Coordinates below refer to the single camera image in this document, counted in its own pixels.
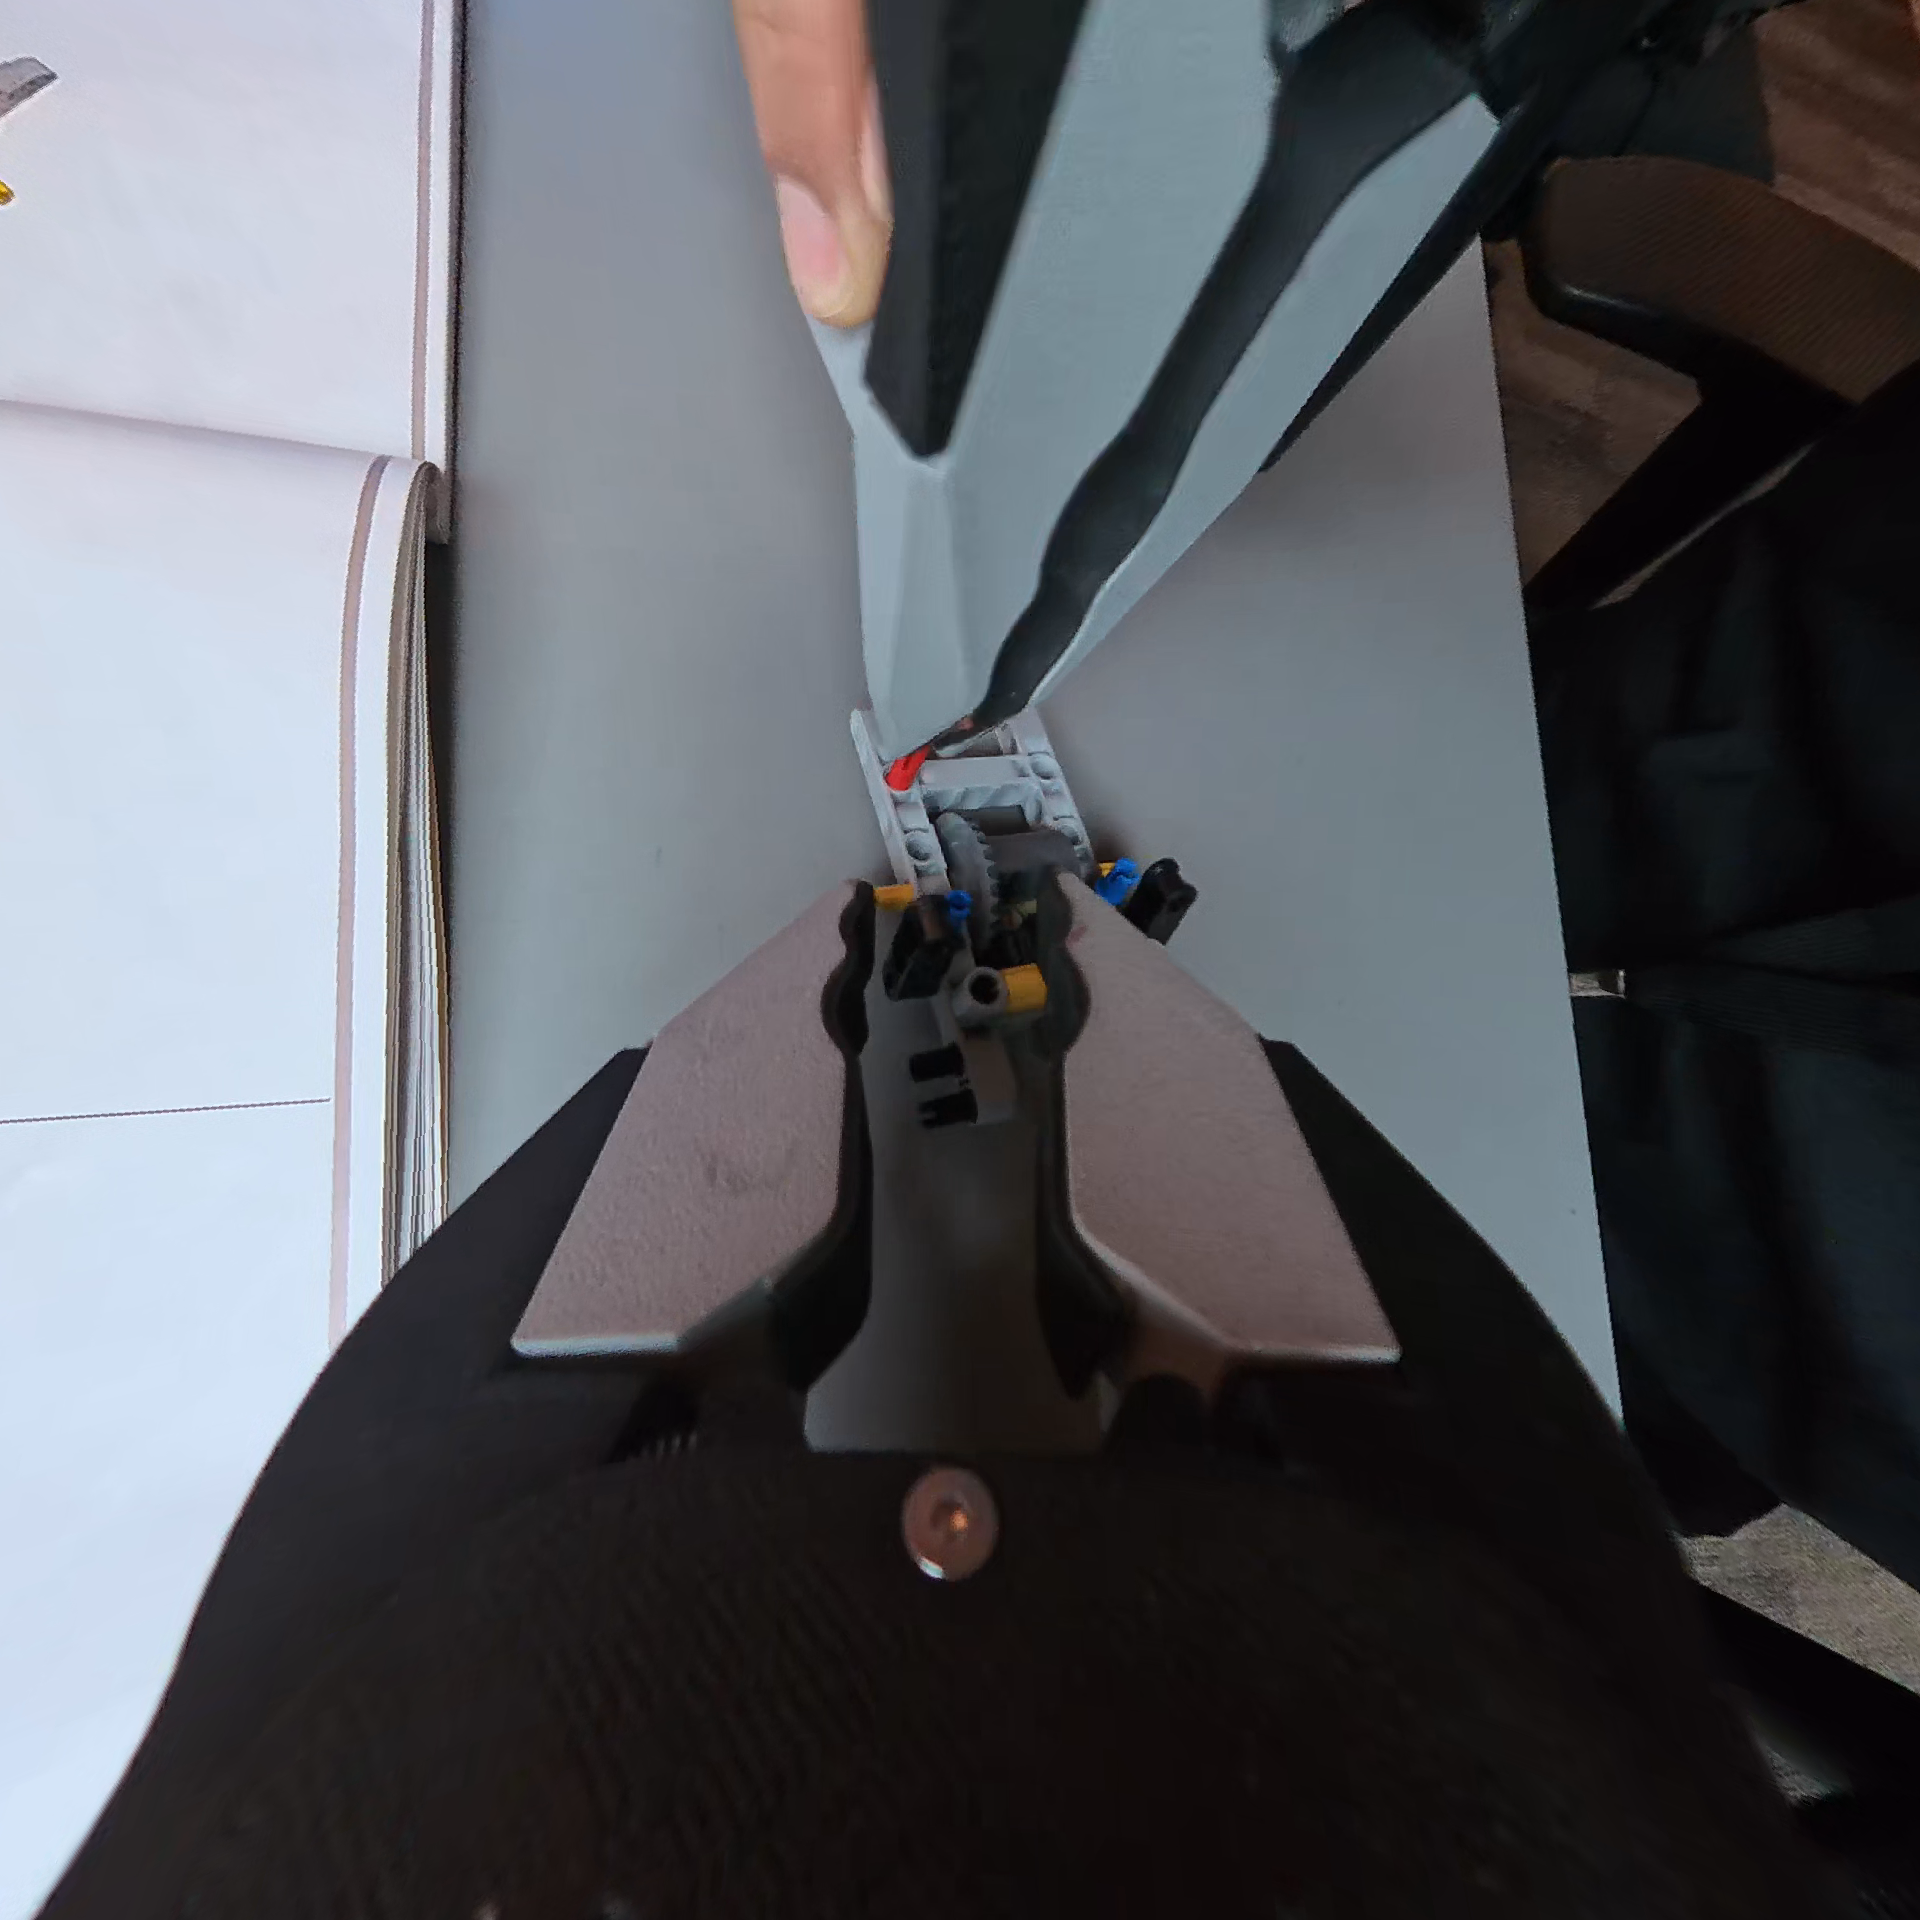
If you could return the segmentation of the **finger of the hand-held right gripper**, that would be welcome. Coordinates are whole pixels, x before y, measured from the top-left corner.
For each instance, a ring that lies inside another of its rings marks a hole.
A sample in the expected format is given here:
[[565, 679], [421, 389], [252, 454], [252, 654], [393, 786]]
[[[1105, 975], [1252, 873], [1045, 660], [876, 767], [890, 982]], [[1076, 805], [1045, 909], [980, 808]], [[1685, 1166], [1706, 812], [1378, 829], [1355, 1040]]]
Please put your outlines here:
[[879, 744], [988, 722], [1046, 526], [1141, 393], [1255, 177], [1263, 6], [1093, 1], [945, 449], [871, 390], [873, 322], [817, 327], [853, 436], [860, 638]]
[[1390, 306], [1431, 266], [1497, 146], [1463, 56], [1295, 56], [1259, 169], [1150, 380], [1046, 526], [978, 709], [1013, 712], [1089, 654], [1222, 513]]

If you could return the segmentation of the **person's right hand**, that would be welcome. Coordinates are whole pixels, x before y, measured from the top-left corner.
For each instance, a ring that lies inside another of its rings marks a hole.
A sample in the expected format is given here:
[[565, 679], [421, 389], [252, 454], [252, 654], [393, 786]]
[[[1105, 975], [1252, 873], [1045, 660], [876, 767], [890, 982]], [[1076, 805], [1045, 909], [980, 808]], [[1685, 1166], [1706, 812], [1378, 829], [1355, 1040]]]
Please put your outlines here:
[[732, 17], [790, 289], [810, 319], [865, 327], [893, 238], [866, 9], [734, 1]]

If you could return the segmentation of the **grey yellow lego assembly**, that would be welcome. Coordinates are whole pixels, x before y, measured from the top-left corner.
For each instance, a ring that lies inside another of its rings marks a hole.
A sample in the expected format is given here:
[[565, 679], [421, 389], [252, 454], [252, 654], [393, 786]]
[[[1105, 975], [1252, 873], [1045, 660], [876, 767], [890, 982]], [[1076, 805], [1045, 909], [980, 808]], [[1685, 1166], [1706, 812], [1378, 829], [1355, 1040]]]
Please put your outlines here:
[[1038, 709], [967, 736], [962, 758], [905, 793], [882, 786], [871, 709], [850, 733], [893, 879], [876, 889], [885, 927], [879, 988], [922, 1008], [934, 1041], [905, 1065], [929, 1132], [994, 1125], [1017, 1109], [1025, 1031], [1039, 1020], [1039, 887], [1083, 879], [1150, 938], [1185, 924], [1196, 887], [1173, 857], [1141, 863], [1094, 849]]

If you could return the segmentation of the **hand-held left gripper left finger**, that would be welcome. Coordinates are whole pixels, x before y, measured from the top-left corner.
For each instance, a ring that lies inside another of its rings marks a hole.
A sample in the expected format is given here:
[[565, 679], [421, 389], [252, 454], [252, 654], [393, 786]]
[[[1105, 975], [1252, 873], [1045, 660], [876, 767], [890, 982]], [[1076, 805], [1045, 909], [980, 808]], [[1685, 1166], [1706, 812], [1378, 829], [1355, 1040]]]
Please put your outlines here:
[[861, 1080], [878, 903], [846, 879], [674, 1015], [601, 1142], [516, 1360], [807, 1394], [873, 1297]]

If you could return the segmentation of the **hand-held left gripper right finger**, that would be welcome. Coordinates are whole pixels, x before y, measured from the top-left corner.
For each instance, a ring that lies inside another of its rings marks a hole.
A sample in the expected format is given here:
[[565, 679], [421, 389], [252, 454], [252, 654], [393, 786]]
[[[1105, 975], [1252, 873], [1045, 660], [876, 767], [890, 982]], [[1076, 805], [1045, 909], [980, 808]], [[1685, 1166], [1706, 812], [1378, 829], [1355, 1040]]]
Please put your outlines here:
[[1401, 1344], [1257, 1031], [1074, 876], [1038, 911], [1036, 1248], [1063, 1390], [1374, 1369]]

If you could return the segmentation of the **brown mesh office chair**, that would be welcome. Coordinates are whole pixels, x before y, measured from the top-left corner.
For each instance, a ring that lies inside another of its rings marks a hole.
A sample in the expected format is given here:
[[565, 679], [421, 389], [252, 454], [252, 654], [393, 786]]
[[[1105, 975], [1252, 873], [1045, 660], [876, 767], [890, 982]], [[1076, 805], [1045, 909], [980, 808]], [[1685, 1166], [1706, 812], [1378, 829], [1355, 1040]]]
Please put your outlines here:
[[1916, 266], [1692, 159], [1561, 159], [1519, 228], [1534, 306], [1685, 377], [1694, 409], [1525, 590], [1595, 607], [1763, 488], [1918, 358]]

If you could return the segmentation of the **open lego instruction booklet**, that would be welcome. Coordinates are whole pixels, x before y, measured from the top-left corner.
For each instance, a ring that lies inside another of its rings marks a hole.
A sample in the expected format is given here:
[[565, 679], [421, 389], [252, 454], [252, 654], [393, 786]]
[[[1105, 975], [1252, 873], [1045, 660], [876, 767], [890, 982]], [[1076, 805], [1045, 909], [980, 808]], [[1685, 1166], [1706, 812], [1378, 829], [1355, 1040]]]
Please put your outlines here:
[[446, 1212], [462, 30], [2, 4], [4, 1914]]

